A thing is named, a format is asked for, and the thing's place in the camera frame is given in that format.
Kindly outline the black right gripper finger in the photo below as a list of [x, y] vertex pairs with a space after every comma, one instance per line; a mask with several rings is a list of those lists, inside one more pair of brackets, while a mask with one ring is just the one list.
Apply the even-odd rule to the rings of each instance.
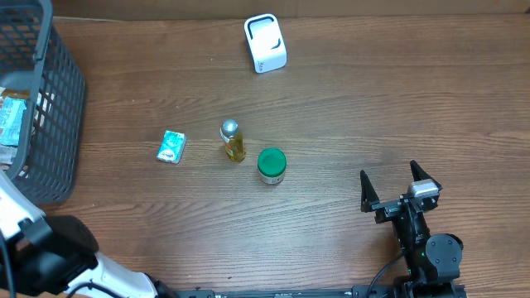
[[410, 161], [410, 167], [412, 171], [412, 176], [415, 181], [419, 180], [432, 180], [433, 183], [436, 185], [438, 190], [442, 190], [442, 186], [439, 182], [437, 182], [434, 178], [432, 178], [429, 174], [427, 174], [415, 160]]
[[372, 212], [373, 206], [380, 203], [380, 199], [365, 171], [360, 172], [361, 181], [361, 211]]

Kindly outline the green lid jar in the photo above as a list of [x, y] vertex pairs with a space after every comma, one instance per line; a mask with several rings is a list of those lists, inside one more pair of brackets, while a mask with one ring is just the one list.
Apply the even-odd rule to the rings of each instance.
[[275, 185], [284, 179], [287, 158], [280, 149], [269, 147], [260, 152], [257, 166], [262, 182]]

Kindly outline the yellow oil bottle silver cap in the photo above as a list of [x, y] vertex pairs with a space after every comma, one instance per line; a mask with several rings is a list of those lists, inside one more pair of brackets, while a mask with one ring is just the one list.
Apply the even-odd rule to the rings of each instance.
[[243, 144], [243, 132], [239, 124], [233, 119], [227, 119], [221, 125], [219, 133], [229, 159], [236, 162], [242, 161], [246, 156], [246, 151]]

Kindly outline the teal tissue packet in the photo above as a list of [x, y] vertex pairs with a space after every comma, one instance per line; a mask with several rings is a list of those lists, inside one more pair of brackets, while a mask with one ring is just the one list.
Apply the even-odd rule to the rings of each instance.
[[186, 146], [186, 141], [187, 137], [184, 133], [165, 131], [160, 149], [157, 153], [157, 159], [159, 161], [178, 164]]

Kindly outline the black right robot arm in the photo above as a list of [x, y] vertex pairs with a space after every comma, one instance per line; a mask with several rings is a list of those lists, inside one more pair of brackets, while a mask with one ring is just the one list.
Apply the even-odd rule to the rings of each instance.
[[[412, 160], [410, 167], [413, 182], [407, 192], [383, 203], [366, 172], [360, 172], [361, 211], [374, 212], [378, 224], [393, 225], [401, 252], [368, 286], [354, 293], [360, 297], [466, 298], [465, 287], [454, 283], [460, 277], [463, 242], [454, 234], [431, 234], [425, 220], [425, 213], [438, 206], [442, 186], [416, 161]], [[391, 286], [376, 287], [379, 278], [400, 259], [405, 260], [408, 274], [395, 278]]]

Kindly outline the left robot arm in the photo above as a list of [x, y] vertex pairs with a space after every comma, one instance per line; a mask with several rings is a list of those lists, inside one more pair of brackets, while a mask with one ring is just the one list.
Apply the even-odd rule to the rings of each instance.
[[76, 217], [48, 216], [1, 174], [1, 288], [11, 297], [176, 298], [146, 273], [130, 271], [99, 251]]

